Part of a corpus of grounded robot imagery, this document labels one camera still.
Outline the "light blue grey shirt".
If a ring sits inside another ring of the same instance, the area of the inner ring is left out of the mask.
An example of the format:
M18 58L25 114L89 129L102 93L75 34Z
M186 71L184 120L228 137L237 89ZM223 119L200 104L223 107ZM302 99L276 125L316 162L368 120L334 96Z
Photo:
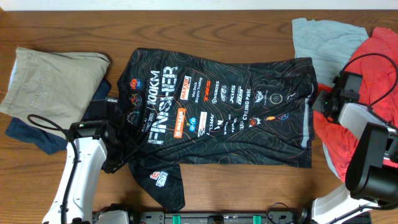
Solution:
M329 90L333 80L348 63L357 48L368 39L366 29L336 21L292 21L295 56L310 57L317 76L318 89ZM315 111L313 124L323 142L330 170L343 182L358 140L346 128L329 123Z

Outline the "black printed cycling jersey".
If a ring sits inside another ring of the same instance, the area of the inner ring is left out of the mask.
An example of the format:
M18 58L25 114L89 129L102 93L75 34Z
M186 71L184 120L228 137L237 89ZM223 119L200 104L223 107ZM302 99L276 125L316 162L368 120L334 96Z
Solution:
M309 57L223 63L139 48L117 86L123 162L171 212L185 205L182 164L312 165Z

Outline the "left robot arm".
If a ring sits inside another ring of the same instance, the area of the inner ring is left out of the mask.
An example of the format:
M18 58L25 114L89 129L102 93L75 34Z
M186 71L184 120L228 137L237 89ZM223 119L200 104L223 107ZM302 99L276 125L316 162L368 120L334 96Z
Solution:
M112 204L94 213L100 172L114 173L128 158L121 140L124 115L116 99L94 100L88 117L67 131L67 159L57 194L43 223L132 223L133 212Z

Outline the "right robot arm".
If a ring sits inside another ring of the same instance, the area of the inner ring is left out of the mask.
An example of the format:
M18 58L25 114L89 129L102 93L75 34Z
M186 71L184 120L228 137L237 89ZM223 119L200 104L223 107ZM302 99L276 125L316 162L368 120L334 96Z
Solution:
M303 208L296 223L344 223L369 210L397 208L397 128L362 105L362 76L340 72L331 92L321 91L313 104L332 123L348 129L358 145L346 170L346 180L324 197Z

